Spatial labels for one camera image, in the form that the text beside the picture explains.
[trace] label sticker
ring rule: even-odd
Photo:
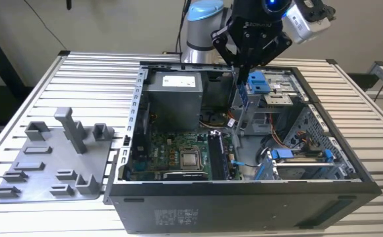
[[[275,89],[279,89],[279,88],[281,88],[281,85],[273,83],[273,84],[271,84],[271,87],[275,88]]]
[[[233,127],[234,124],[235,124],[235,119],[230,119],[230,121],[229,121],[229,127]]]
[[[191,76],[165,76],[163,86],[197,87],[197,79]]]
[[[199,209],[157,209],[158,226],[197,225]]]

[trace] blue latch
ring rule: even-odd
[[[290,149],[274,149],[271,152],[273,159],[287,159],[294,158],[294,153]]]
[[[278,151],[277,151],[277,150],[273,150],[273,151],[271,151],[271,155],[273,155],[273,159],[278,159],[278,158],[279,158],[279,155],[278,155]]]
[[[326,156],[326,162],[333,162],[334,161],[334,154],[330,150],[325,150],[325,156]]]
[[[249,75],[249,86],[254,94],[269,94],[271,92],[270,84],[266,81],[263,73],[259,71]]]

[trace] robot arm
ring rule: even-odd
[[[226,26],[211,34],[213,44],[226,63],[239,67],[238,84],[246,84],[250,71],[265,66],[291,46],[283,22],[297,43],[313,39],[330,27],[335,9],[322,0],[234,0]],[[226,47],[229,36],[237,46]]]

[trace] white wall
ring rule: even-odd
[[[28,0],[70,50],[174,51],[182,0]],[[349,72],[383,60],[383,0],[325,0],[337,8],[333,28],[282,55],[334,58]],[[26,82],[40,79],[62,47],[23,0],[0,0],[0,45]]]

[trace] gray plastic base plate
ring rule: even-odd
[[[92,128],[86,127],[84,130],[84,154],[76,153],[63,128],[50,128],[48,132],[42,132],[44,141],[27,139],[11,169],[3,176],[0,203],[99,197],[111,139],[95,141]]]

